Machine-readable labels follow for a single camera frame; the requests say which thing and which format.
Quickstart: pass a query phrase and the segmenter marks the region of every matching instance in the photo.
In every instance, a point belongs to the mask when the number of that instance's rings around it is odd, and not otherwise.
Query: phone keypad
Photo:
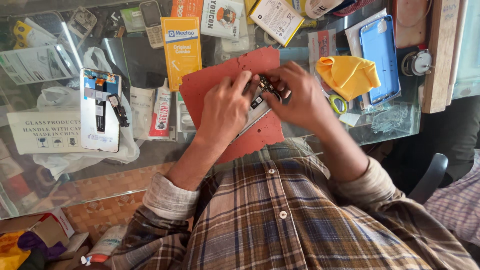
[[[147,29],[148,40],[151,45],[159,44],[163,42],[162,29],[160,26],[154,26]]]

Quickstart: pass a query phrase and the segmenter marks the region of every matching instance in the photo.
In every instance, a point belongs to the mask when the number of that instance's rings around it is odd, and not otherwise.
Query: green scissors handle
[[[347,102],[339,95],[330,95],[328,97],[328,101],[330,102],[330,107],[338,113],[344,114],[347,111]]]

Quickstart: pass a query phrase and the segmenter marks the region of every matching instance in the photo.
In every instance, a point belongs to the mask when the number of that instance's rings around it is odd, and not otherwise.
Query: phone battery
[[[257,0],[249,17],[283,47],[305,20],[285,0]]]

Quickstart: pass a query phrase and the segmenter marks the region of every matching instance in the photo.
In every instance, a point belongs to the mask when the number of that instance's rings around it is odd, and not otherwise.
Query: scissors
[[[322,92],[323,92],[324,96],[330,102],[330,107],[332,107],[332,109],[336,113],[344,114],[347,111],[347,102],[345,101],[345,99],[343,99],[339,95],[335,95],[335,94],[329,95],[329,94],[327,94],[327,92],[325,92],[325,90],[322,87],[322,84],[320,83],[320,80],[317,78],[317,76],[315,76],[315,79],[317,80],[318,84],[320,85],[320,88],[322,89]]]

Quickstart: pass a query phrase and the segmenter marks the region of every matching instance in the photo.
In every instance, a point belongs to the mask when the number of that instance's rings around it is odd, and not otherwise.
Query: man's arm
[[[245,93],[245,85],[252,79]],[[190,237],[185,221],[195,211],[197,187],[210,167],[248,120],[248,107],[260,78],[240,73],[232,84],[223,78],[205,96],[202,123],[195,139],[165,175],[157,173],[133,215],[127,234],[112,258],[113,269],[178,267]]]
[[[249,89],[243,93],[247,82]],[[240,73],[235,83],[229,77],[213,87],[204,98],[202,123],[192,144],[166,177],[175,186],[196,190],[210,167],[248,121],[248,107],[260,82],[250,71]]]
[[[282,105],[270,94],[264,94],[272,110],[284,121],[313,131],[322,142],[326,164],[337,181],[348,182],[362,176],[369,161],[335,117],[313,76],[296,63],[287,64],[266,73],[272,81],[288,85],[292,97]],[[279,87],[282,92],[288,91]]]
[[[287,105],[264,94],[268,104],[282,120],[317,135],[324,148],[327,168],[342,195],[364,209],[393,198],[396,189],[390,177],[376,160],[363,153],[342,127],[313,76],[294,62],[266,74],[272,81],[279,81],[278,90],[283,97],[289,91],[292,94]]]

